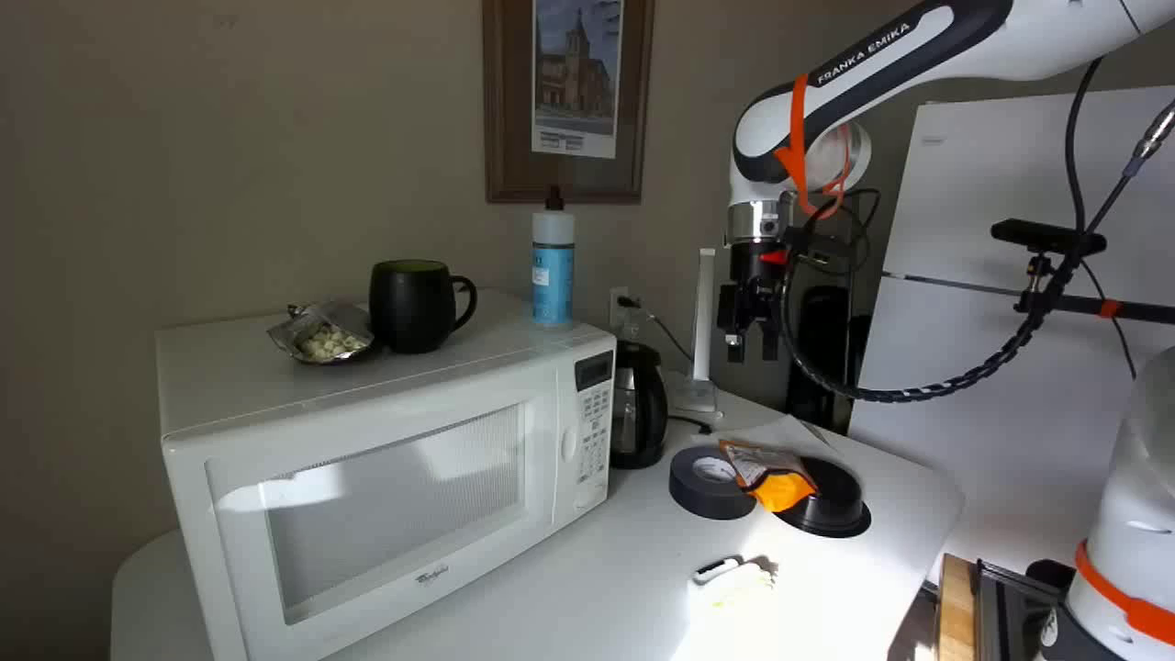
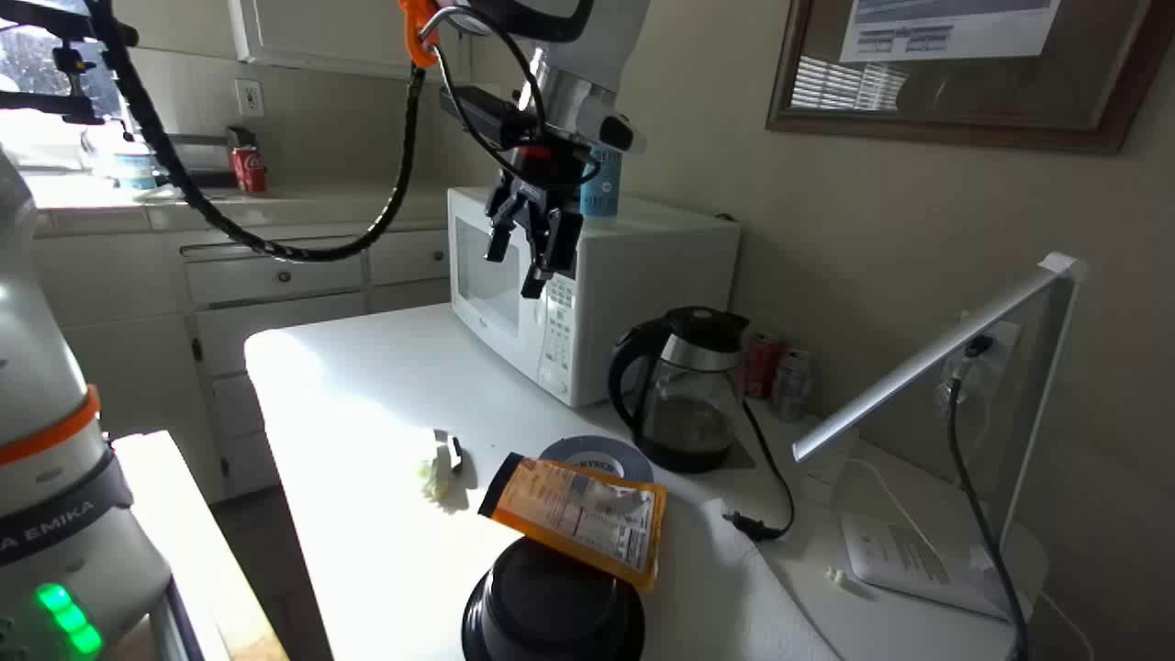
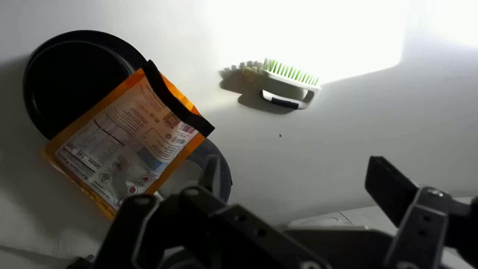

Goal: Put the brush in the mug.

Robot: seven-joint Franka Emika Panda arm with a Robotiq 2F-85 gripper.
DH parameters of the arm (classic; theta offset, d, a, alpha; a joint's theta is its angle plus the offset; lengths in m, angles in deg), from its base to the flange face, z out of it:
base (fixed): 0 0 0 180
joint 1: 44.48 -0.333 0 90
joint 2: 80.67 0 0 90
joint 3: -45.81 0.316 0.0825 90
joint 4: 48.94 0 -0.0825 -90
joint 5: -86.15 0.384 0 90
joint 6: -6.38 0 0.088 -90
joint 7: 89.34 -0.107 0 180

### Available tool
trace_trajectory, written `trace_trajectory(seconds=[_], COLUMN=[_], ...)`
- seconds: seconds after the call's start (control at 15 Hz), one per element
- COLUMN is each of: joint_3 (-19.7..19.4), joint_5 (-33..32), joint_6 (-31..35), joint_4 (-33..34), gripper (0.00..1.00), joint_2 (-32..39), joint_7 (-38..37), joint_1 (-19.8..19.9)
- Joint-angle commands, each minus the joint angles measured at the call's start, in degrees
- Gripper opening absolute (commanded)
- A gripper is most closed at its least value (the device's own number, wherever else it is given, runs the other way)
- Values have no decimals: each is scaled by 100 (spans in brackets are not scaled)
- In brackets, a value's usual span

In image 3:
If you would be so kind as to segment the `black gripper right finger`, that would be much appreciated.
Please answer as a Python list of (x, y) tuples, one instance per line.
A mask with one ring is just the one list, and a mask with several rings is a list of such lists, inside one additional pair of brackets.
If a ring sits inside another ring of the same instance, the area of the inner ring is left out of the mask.
[(446, 247), (478, 268), (478, 204), (456, 201), (435, 187), (419, 187), (386, 158), (370, 159), (365, 189), (398, 228), (386, 269), (440, 269)]

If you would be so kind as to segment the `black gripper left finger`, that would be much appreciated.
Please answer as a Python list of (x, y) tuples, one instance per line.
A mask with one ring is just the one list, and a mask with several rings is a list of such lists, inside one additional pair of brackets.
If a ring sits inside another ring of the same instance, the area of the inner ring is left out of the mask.
[(125, 201), (95, 269), (161, 269), (171, 249), (184, 249), (204, 269), (329, 269), (329, 264), (241, 205), (204, 187), (161, 202)]

